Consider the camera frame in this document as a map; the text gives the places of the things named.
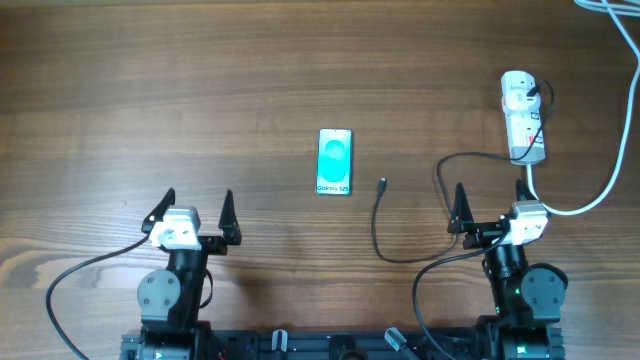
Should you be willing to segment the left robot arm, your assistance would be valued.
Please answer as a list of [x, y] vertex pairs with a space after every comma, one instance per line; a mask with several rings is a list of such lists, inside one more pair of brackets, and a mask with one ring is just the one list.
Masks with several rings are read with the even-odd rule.
[[227, 359], [227, 349], [214, 335], [199, 311], [211, 300], [203, 299], [206, 282], [213, 277], [208, 257], [225, 256], [230, 246], [241, 244], [233, 192], [227, 191], [219, 218], [220, 235], [201, 235], [201, 221], [193, 206], [175, 204], [169, 189], [146, 216], [141, 231], [154, 247], [169, 255], [168, 264], [141, 280], [137, 301], [142, 328], [133, 359]]

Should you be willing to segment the smartphone with cyan screen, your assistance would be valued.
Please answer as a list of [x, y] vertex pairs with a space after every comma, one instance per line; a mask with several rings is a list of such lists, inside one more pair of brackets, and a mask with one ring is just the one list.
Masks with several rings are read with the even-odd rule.
[[318, 134], [316, 193], [348, 196], [351, 193], [352, 131], [321, 129]]

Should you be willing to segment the white power strip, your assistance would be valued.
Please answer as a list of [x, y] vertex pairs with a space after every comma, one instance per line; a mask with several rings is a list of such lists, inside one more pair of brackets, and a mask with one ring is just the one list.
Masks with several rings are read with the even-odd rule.
[[[539, 94], [539, 87], [536, 85], [535, 78], [525, 71], [507, 71], [501, 77], [502, 97], [507, 90], [514, 88], [534, 89]], [[540, 108], [538, 111], [512, 115], [506, 115], [503, 112], [505, 115], [509, 157], [514, 165], [534, 165], [545, 159]]]

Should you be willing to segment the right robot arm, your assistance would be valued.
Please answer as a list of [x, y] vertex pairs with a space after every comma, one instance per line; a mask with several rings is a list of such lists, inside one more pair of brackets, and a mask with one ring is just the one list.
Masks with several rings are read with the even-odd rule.
[[568, 277], [546, 263], [531, 265], [525, 246], [539, 240], [551, 214], [516, 182], [517, 201], [494, 222], [477, 222], [464, 186], [456, 185], [448, 232], [464, 236], [463, 248], [484, 256], [496, 314], [478, 319], [491, 359], [564, 359], [560, 321]]

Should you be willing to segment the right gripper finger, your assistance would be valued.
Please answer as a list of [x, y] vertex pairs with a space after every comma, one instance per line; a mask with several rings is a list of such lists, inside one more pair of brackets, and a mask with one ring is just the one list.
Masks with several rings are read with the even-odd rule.
[[535, 200], [536, 196], [531, 193], [528, 185], [522, 180], [516, 180], [516, 198], [518, 201]]
[[450, 221], [447, 231], [450, 234], [471, 232], [474, 227], [474, 218], [469, 207], [466, 191], [462, 183], [455, 188], [453, 208], [450, 212]]

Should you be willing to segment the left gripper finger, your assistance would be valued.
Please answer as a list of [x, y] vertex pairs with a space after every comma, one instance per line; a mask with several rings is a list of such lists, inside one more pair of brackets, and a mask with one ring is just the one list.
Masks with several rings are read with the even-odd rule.
[[170, 188], [162, 198], [162, 200], [154, 207], [154, 209], [143, 219], [141, 232], [150, 234], [154, 225], [163, 220], [164, 214], [170, 206], [175, 204], [176, 193]]
[[240, 245], [242, 234], [237, 220], [233, 192], [228, 189], [219, 218], [218, 228], [227, 245]]

